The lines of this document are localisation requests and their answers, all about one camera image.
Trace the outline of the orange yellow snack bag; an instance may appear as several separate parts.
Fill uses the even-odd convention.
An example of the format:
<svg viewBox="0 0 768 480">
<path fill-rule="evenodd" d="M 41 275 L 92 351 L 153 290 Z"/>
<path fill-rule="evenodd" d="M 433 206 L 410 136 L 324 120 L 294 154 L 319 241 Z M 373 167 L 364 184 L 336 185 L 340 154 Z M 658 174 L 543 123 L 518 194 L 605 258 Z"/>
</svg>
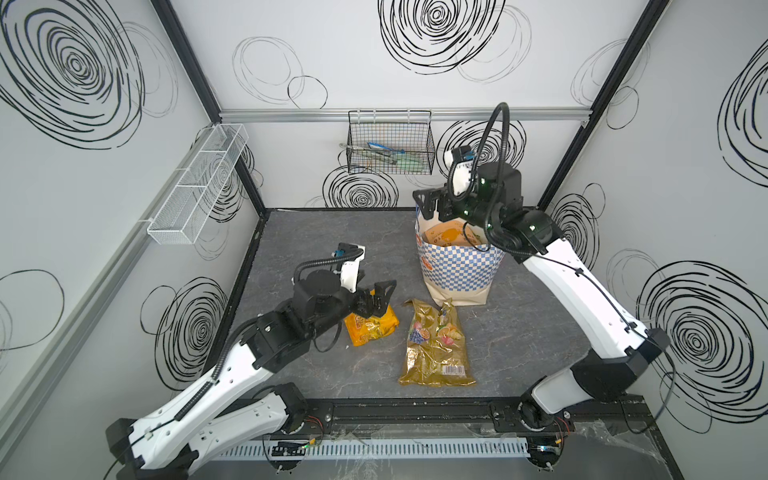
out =
<svg viewBox="0 0 768 480">
<path fill-rule="evenodd" d="M 390 302 L 387 313 L 380 318 L 363 318 L 350 313 L 344 319 L 346 331 L 355 347 L 363 346 L 370 341 L 379 340 L 391 335 L 399 324 L 399 319 L 390 306 Z"/>
</svg>

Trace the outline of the blue checkered paper bag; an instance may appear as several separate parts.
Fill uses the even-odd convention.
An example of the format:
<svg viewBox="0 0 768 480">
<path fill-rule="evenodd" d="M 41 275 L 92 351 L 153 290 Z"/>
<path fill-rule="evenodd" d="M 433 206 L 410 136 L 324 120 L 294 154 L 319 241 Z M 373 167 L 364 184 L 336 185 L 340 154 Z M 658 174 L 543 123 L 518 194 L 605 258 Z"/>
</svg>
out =
<svg viewBox="0 0 768 480">
<path fill-rule="evenodd" d="M 438 305 L 481 306 L 487 303 L 493 279 L 504 253 L 496 247 L 472 239 L 470 245 L 440 246 L 428 240 L 427 232 L 444 223 L 426 220 L 417 213 L 416 245 L 426 288 Z"/>
</svg>

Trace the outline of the gold candy bag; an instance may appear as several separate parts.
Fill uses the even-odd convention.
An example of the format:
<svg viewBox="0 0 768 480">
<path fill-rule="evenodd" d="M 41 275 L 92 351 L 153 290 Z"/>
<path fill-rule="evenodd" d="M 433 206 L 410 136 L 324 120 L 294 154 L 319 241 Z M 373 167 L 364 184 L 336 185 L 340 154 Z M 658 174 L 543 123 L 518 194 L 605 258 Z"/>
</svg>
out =
<svg viewBox="0 0 768 480">
<path fill-rule="evenodd" d="M 411 299 L 413 309 L 400 385 L 468 387 L 476 384 L 471 374 L 467 338 L 458 312 L 448 300 L 440 307 Z"/>
</svg>

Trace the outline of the beige sweet potato snack bag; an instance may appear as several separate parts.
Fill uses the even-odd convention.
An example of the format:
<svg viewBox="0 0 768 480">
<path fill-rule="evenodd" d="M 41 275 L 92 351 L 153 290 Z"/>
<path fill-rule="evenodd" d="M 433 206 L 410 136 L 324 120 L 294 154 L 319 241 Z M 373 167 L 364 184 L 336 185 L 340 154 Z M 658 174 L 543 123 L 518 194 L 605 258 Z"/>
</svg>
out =
<svg viewBox="0 0 768 480">
<path fill-rule="evenodd" d="M 423 234 L 424 239 L 439 247 L 470 247 L 483 245 L 483 240 L 461 219 L 432 226 Z"/>
</svg>

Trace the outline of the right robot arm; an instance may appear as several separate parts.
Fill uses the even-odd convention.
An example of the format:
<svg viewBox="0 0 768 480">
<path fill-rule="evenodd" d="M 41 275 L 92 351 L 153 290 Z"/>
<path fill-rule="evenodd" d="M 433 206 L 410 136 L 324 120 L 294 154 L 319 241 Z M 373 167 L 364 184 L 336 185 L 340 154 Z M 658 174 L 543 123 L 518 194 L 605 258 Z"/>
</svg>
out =
<svg viewBox="0 0 768 480">
<path fill-rule="evenodd" d="M 439 189 L 414 192 L 427 220 L 460 219 L 481 230 L 473 248 L 497 248 L 511 255 L 555 295 L 580 326 L 590 349 L 580 360 L 537 381 L 520 398 L 518 415 L 539 432 L 567 408 L 587 400 L 617 402 L 659 357 L 669 359 L 671 344 L 660 328 L 647 328 L 596 279 L 575 253 L 562 229 L 544 211 L 523 205 L 522 174 L 506 161 L 500 146 L 493 161 L 481 154 L 494 125 L 508 136 L 510 111 L 498 104 L 476 147 L 449 151 L 448 179 Z"/>
</svg>

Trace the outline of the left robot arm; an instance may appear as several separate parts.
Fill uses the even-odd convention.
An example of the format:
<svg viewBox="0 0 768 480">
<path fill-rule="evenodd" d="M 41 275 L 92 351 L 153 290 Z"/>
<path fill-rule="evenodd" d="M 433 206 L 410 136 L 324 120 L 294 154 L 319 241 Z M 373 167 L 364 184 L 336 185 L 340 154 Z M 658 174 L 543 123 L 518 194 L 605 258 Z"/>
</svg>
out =
<svg viewBox="0 0 768 480">
<path fill-rule="evenodd" d="M 266 389 L 234 409 L 244 394 L 315 347 L 351 314 L 386 314 L 394 280 L 362 289 L 366 249 L 341 243 L 333 256 L 300 263 L 293 294 L 274 310 L 245 321 L 228 336 L 213 367 L 175 398 L 139 419 L 120 418 L 106 431 L 116 479 L 187 479 L 215 457 L 254 437 L 299 430 L 307 402 L 292 383 Z"/>
</svg>

